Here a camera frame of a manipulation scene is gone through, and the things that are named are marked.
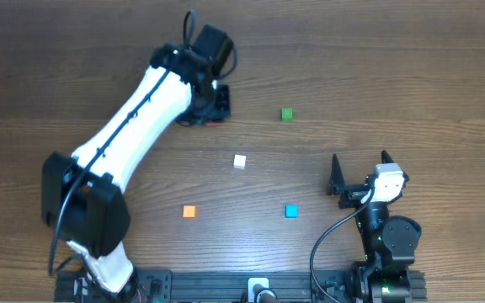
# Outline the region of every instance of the blue cube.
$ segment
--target blue cube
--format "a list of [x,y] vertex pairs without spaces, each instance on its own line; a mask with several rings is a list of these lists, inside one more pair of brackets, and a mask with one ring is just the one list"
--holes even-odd
[[285,206],[285,217],[286,218],[296,218],[299,216],[299,205],[286,205]]

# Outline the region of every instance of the white cube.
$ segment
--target white cube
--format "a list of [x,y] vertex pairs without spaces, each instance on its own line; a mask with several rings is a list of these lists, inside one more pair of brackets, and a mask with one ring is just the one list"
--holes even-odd
[[235,155],[235,160],[233,160],[233,167],[238,169],[244,169],[246,165],[246,156]]

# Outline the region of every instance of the wooden surface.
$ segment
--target wooden surface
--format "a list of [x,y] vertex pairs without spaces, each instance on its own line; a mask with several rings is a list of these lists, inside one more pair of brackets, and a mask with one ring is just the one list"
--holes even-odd
[[[232,118],[173,125],[140,164],[125,194],[138,267],[307,271],[349,213],[325,195],[331,156],[359,183],[386,148],[412,179],[392,210],[423,227],[429,298],[485,300],[485,1],[425,0],[0,1],[0,300],[51,299],[40,167],[107,122],[188,8],[238,46]],[[317,254],[363,259],[354,223]]]

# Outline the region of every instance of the green cube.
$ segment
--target green cube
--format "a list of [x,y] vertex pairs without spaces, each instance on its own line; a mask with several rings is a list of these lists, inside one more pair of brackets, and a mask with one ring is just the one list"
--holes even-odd
[[293,121],[293,109],[282,109],[282,122],[291,122]]

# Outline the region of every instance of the small block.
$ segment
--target small block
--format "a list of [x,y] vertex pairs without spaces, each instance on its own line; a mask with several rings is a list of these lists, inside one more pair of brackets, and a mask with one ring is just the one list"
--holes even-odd
[[286,218],[296,218],[299,216],[299,205],[286,205],[285,206],[285,217]]
[[194,205],[183,206],[183,218],[195,218],[195,206]]
[[282,122],[291,122],[293,121],[293,109],[287,108],[282,109]]
[[235,159],[233,160],[233,167],[238,169],[244,169],[246,165],[246,156],[235,155]]

